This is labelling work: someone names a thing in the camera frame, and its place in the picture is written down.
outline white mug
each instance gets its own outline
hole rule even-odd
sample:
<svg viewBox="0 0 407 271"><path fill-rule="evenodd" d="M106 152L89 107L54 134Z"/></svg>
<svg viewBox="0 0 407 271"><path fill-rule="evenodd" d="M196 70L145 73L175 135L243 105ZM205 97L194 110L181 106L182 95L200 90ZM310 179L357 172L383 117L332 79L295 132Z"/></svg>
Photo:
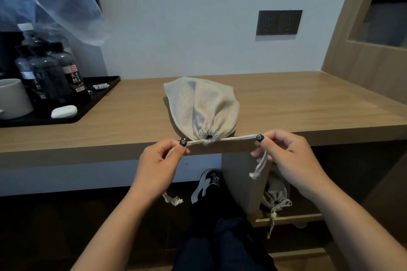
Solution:
<svg viewBox="0 0 407 271"><path fill-rule="evenodd" d="M0 119L18 118L33 110L21 79L0 79Z"/></svg>

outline person's right arm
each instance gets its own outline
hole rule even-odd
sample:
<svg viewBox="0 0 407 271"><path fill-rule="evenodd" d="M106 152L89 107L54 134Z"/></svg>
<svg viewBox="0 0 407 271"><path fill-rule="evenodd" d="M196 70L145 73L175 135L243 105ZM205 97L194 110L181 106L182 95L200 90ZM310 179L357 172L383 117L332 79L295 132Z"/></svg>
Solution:
<svg viewBox="0 0 407 271"><path fill-rule="evenodd" d="M407 251L329 179L304 137L284 130L263 135L252 156L267 150L284 178L318 207L351 269L407 270Z"/></svg>

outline black nail polish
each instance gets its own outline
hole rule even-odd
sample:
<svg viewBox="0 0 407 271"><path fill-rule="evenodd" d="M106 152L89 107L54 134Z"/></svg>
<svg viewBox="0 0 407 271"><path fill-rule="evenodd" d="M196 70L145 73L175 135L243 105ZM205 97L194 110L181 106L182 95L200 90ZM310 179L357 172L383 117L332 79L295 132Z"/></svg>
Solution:
<svg viewBox="0 0 407 271"><path fill-rule="evenodd" d="M180 140L180 145L185 147L186 146L186 138Z"/></svg>
<svg viewBox="0 0 407 271"><path fill-rule="evenodd" d="M256 140L257 140L258 142L262 142L263 139L264 139L264 136L263 136L263 135L261 135L261 134L257 134L257 135L256 135Z"/></svg>

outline person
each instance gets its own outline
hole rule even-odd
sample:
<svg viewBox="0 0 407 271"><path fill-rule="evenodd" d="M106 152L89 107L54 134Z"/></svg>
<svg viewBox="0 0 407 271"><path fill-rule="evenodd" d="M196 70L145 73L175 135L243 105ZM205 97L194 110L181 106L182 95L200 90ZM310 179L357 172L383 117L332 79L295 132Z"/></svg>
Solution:
<svg viewBox="0 0 407 271"><path fill-rule="evenodd" d="M407 270L407 251L329 179L304 137L271 130L258 135L257 140L252 156L259 158L267 150L268 159L277 164L284 178L318 207L351 269ZM169 187L179 160L189 153L185 139L166 139L144 150L129 192L85 248L73 271L126 269L145 212ZM192 202L192 224L177 250L173 270L276 270L215 171L203 174Z"/></svg>

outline black and white sneaker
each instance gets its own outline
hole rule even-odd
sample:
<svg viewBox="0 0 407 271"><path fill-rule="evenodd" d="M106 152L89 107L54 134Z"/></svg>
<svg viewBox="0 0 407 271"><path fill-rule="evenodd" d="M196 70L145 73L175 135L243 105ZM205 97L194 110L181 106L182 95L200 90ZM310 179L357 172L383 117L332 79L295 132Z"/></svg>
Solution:
<svg viewBox="0 0 407 271"><path fill-rule="evenodd" d="M197 189L195 190L195 192L192 193L192 203L196 203L198 199L205 196L206 189L212 184L221 187L219 184L219 176L217 175L216 171L213 169L207 169L203 172L201 180L199 180Z"/></svg>

